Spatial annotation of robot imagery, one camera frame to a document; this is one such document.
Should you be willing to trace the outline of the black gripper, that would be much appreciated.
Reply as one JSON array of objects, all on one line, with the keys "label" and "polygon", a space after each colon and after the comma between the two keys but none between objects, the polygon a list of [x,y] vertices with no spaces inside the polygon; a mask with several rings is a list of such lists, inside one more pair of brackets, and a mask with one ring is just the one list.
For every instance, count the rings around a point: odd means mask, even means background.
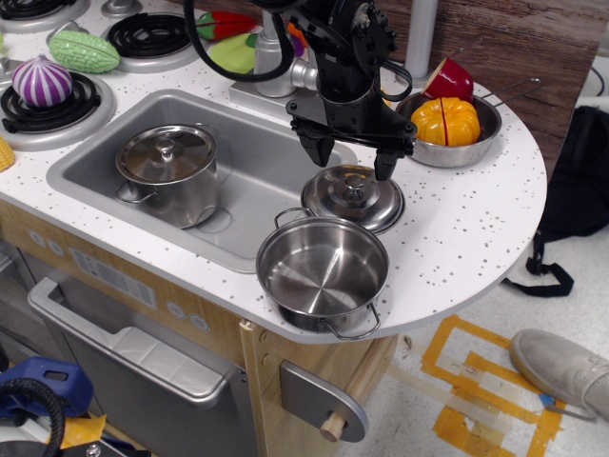
[{"label": "black gripper", "polygon": [[285,106],[302,147],[318,167],[326,167],[336,141],[377,149],[377,181],[387,181],[405,151],[415,146],[415,126],[391,109],[380,94],[347,102],[331,101],[320,94],[297,98]]}]

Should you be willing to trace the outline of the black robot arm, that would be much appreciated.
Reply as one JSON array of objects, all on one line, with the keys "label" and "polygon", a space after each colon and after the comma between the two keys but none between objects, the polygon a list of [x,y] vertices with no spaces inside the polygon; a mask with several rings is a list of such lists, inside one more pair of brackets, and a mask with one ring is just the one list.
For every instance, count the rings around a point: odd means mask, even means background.
[{"label": "black robot arm", "polygon": [[376,151],[377,180],[388,180],[398,160],[414,151],[416,126],[392,110],[412,89],[389,94],[381,71],[406,83],[404,67],[391,61],[396,32],[371,1],[260,1],[258,7],[294,25],[315,56],[317,94],[289,101],[291,127],[311,160],[326,166],[336,141]]}]

